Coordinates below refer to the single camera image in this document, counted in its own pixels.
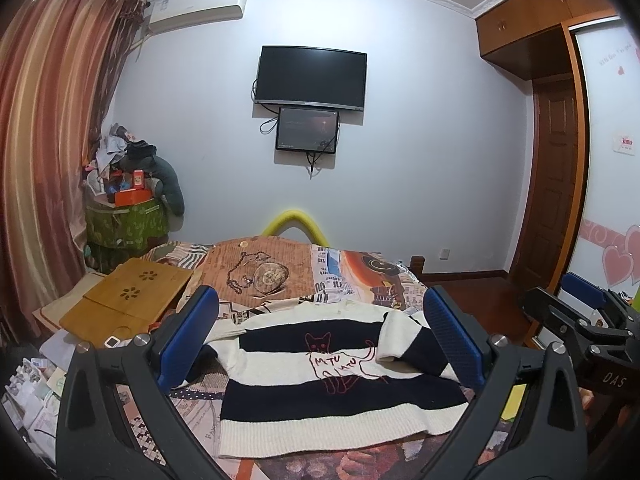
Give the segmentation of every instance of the flower cutout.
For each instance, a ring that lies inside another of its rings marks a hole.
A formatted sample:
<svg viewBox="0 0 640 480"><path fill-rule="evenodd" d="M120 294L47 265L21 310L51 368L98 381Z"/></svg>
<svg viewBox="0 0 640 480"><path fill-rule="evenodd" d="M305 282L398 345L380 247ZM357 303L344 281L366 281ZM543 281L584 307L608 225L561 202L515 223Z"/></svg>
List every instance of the flower cutout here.
<svg viewBox="0 0 640 480"><path fill-rule="evenodd" d="M146 280L153 281L157 277L158 277L158 273L155 272L154 270L145 270L145 272L139 275L139 278L142 278L143 282L146 282Z"/></svg>
<svg viewBox="0 0 640 480"><path fill-rule="evenodd" d="M138 294L140 294L140 289L132 286L130 288L124 288L120 297L128 300L129 298L137 298Z"/></svg>

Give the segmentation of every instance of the yellow foam tube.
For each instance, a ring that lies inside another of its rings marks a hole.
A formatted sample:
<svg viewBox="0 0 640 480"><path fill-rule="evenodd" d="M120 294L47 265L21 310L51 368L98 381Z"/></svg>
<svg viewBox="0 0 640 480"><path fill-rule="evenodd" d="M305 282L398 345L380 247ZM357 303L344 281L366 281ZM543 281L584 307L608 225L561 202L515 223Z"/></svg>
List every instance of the yellow foam tube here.
<svg viewBox="0 0 640 480"><path fill-rule="evenodd" d="M276 216L276 218L274 218L262 232L262 236L275 236L284 224L291 221L301 223L311 235L311 241L316 245L322 247L329 246L329 242L322 234L318 224L316 224L308 214L303 213L299 209L289 209L288 211Z"/></svg>

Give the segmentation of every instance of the striped sweater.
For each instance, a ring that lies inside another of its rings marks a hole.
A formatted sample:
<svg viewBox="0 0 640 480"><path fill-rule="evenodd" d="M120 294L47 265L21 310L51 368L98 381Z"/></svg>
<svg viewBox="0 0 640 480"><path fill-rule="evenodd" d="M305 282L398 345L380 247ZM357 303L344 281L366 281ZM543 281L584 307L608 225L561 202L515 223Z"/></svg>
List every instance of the striped sweater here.
<svg viewBox="0 0 640 480"><path fill-rule="evenodd" d="M355 449L442 434L466 408L422 313L350 300L302 303L214 338L209 345L229 375L220 456Z"/></svg>

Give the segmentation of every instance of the monitor screen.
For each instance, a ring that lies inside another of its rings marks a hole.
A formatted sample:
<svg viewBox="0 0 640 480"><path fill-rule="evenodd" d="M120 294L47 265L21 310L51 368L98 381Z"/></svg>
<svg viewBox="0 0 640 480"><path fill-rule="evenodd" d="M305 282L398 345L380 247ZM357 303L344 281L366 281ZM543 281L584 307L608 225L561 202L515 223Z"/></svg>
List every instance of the monitor screen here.
<svg viewBox="0 0 640 480"><path fill-rule="evenodd" d="M257 103L364 110L367 54L303 46L264 46Z"/></svg>
<svg viewBox="0 0 640 480"><path fill-rule="evenodd" d="M276 149L335 153L338 112L319 108L280 108Z"/></svg>

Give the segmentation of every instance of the red box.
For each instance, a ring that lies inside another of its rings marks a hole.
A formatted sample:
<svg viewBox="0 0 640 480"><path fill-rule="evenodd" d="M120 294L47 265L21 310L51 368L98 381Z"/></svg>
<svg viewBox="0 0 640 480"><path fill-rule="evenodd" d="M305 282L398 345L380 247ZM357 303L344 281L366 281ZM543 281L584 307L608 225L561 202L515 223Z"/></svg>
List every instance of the red box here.
<svg viewBox="0 0 640 480"><path fill-rule="evenodd" d="M149 189L126 189L116 193L116 207L148 202L153 197Z"/></svg>

